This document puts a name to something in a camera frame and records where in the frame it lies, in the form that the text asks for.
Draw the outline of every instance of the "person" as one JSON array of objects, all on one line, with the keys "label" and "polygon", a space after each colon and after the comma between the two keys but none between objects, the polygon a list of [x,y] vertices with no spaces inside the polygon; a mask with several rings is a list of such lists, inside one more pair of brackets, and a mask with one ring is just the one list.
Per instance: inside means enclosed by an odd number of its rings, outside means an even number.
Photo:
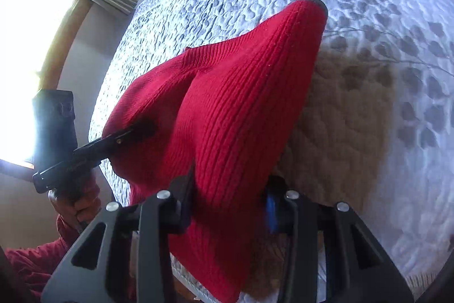
[{"label": "person", "polygon": [[65,197],[57,196],[54,190],[49,191],[49,200],[58,213],[57,230],[60,237],[56,241],[34,249],[5,250],[5,256],[13,271],[38,302],[52,273],[78,238],[79,223],[91,222],[101,209],[99,186],[96,184],[95,175],[90,172],[87,177],[83,181],[85,184],[83,196],[74,204]]}]

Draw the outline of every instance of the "bright sunlight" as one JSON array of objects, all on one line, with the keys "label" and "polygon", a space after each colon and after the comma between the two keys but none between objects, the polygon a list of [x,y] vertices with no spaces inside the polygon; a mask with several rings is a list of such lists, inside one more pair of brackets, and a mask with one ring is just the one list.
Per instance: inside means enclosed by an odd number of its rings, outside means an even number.
[{"label": "bright sunlight", "polygon": [[0,0],[0,158],[33,156],[31,99],[55,33],[74,0]]}]

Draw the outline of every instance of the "metal bolt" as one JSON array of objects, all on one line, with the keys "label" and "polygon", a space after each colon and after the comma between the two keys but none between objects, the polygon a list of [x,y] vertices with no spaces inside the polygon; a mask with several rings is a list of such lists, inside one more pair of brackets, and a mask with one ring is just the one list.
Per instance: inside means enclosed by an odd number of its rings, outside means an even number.
[{"label": "metal bolt", "polygon": [[158,199],[167,199],[170,197],[170,191],[168,190],[160,190],[156,194],[156,198]]},{"label": "metal bolt", "polygon": [[300,197],[300,194],[296,190],[288,190],[285,192],[285,197],[295,200]]},{"label": "metal bolt", "polygon": [[350,206],[345,202],[339,202],[339,203],[337,203],[336,208],[338,211],[348,212],[350,209]]},{"label": "metal bolt", "polygon": [[109,212],[114,212],[119,208],[120,208],[120,205],[117,202],[109,202],[109,203],[107,203],[107,206],[106,206],[106,209]]}]

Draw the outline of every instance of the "red sleeve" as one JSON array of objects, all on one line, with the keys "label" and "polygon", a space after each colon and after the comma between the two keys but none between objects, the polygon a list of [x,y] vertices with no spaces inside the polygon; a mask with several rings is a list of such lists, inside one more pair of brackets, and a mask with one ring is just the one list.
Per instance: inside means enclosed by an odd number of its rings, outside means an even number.
[{"label": "red sleeve", "polygon": [[57,217],[58,240],[36,249],[6,249],[13,270],[22,278],[38,301],[47,281],[76,241],[79,233]]}]

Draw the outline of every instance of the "bedspread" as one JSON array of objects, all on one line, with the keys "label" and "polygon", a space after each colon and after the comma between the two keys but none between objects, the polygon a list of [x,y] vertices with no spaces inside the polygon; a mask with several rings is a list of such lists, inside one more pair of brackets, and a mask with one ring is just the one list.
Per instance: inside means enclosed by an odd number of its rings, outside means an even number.
[{"label": "bedspread", "polygon": [[[106,74],[90,140],[136,77],[186,47],[244,34],[290,1],[145,0]],[[418,295],[454,234],[454,0],[322,1],[329,19],[312,85],[275,172],[317,202],[349,202]],[[128,183],[108,161],[101,169],[127,205]],[[258,237],[241,302],[276,300],[283,245]],[[173,270],[213,301],[175,259]]]}]

